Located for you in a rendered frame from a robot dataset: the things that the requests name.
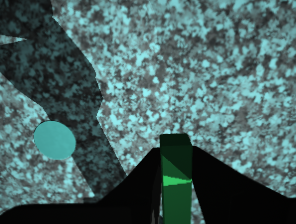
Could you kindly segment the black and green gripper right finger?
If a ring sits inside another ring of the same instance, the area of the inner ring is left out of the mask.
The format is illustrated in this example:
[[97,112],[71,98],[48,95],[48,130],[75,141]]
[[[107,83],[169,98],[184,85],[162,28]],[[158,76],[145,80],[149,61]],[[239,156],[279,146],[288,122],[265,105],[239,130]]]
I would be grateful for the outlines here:
[[286,197],[193,146],[192,182],[205,224],[296,224]]

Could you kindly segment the green rectangular post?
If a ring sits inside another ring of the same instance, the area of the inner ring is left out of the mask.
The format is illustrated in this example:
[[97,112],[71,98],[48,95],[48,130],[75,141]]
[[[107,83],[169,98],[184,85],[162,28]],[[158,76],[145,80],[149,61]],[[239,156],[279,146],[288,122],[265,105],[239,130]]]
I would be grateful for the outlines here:
[[188,134],[161,134],[163,224],[191,224],[192,153]]

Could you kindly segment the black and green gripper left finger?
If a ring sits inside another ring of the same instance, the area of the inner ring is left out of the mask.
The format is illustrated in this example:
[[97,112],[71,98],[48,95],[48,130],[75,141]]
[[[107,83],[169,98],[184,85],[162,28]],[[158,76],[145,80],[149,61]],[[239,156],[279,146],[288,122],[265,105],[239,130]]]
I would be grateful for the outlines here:
[[160,148],[152,148],[101,203],[22,204],[0,215],[0,224],[159,224]]

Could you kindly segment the cyan circle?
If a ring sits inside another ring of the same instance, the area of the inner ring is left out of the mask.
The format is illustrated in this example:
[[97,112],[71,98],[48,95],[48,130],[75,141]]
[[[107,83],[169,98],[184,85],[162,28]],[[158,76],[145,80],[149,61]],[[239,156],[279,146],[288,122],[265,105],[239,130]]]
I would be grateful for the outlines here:
[[72,131],[58,121],[45,121],[39,124],[34,132],[34,142],[43,155],[55,160],[68,158],[76,147]]

